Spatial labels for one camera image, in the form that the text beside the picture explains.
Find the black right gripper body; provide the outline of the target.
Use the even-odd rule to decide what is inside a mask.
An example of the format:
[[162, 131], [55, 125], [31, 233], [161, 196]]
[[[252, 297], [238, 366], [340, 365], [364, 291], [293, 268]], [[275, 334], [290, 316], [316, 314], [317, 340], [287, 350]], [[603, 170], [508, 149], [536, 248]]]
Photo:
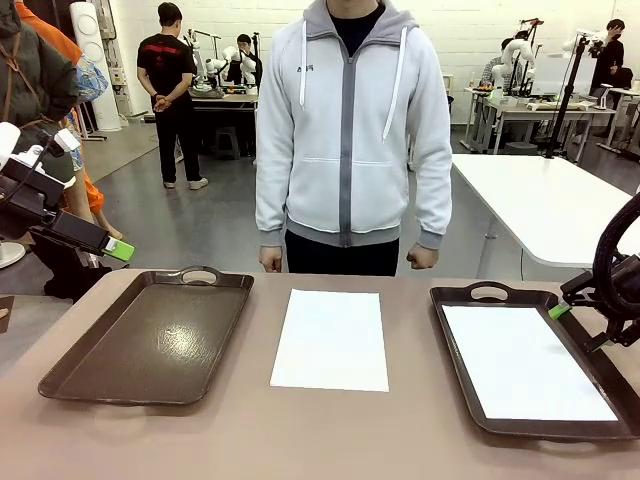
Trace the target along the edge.
[[639, 257], [631, 255], [616, 266], [612, 274], [617, 324], [639, 319]]

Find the person's left hand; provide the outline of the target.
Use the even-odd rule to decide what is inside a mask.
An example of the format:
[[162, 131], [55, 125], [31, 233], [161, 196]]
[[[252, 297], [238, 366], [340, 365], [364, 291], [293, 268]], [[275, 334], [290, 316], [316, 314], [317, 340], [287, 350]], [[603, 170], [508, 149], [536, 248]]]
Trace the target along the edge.
[[414, 244], [408, 251], [406, 261], [413, 270], [433, 268], [439, 260], [439, 251]]

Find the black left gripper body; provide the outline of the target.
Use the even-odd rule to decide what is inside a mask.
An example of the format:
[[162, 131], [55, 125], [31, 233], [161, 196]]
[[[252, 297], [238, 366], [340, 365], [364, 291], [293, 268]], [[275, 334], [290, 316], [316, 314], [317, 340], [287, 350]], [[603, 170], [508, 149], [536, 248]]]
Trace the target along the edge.
[[77, 241], [68, 230], [69, 215], [46, 206], [46, 194], [1, 173], [1, 239], [18, 240], [27, 233], [56, 241]]

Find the person's right hand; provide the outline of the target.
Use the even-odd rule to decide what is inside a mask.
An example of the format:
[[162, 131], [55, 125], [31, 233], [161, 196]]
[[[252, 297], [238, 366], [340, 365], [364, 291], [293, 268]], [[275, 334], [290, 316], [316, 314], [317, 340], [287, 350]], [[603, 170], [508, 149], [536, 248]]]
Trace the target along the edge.
[[281, 273], [283, 262], [283, 249], [278, 247], [262, 246], [259, 251], [259, 263], [266, 273]]

